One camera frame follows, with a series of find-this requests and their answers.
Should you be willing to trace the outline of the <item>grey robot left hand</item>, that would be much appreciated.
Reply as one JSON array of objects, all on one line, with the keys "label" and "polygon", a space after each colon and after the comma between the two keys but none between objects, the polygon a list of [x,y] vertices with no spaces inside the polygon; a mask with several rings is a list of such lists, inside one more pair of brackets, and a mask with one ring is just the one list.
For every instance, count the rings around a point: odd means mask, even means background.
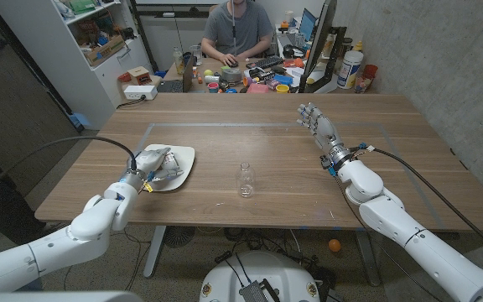
[{"label": "grey robot left hand", "polygon": [[184,173],[178,164],[164,165],[165,158],[171,148],[143,150],[135,156],[136,168],[128,168],[121,175],[119,182],[132,186],[140,191],[148,182],[159,182],[171,176]]}]

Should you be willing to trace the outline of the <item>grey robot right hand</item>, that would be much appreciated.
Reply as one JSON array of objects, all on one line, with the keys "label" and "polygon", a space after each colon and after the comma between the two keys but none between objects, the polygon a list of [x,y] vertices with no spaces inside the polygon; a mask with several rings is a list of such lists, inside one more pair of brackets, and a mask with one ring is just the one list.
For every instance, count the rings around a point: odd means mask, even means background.
[{"label": "grey robot right hand", "polygon": [[351,151],[343,144],[335,125],[313,103],[300,104],[298,113],[302,118],[297,123],[310,131],[316,145],[324,152],[320,158],[323,167],[338,172],[351,158]]}]

